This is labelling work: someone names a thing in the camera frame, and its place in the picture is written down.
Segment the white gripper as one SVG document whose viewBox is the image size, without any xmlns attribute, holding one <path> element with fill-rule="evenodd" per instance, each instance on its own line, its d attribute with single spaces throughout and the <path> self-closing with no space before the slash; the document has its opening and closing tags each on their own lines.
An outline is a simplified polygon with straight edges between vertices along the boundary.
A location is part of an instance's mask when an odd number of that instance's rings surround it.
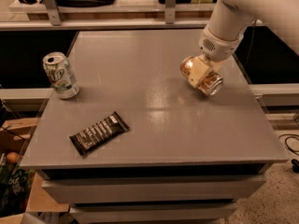
<svg viewBox="0 0 299 224">
<path fill-rule="evenodd" d="M 192 67 L 188 77 L 191 86 L 197 88 L 210 72 L 218 71 L 224 64 L 223 60 L 236 51 L 243 37 L 243 34 L 240 34 L 233 41 L 228 41 L 214 36 L 206 26 L 199 39 L 203 55 L 191 58 Z"/>
</svg>

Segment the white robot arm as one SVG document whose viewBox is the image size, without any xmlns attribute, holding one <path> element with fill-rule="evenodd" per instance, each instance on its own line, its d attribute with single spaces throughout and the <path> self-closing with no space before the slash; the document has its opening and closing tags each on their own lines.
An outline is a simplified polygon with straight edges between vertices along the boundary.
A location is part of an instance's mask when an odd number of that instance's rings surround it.
<svg viewBox="0 0 299 224">
<path fill-rule="evenodd" d="M 199 39 L 202 54 L 186 62 L 184 76 L 191 86 L 199 87 L 235 52 L 245 30 L 256 20 L 299 52 L 299 0 L 217 0 Z"/>
</svg>

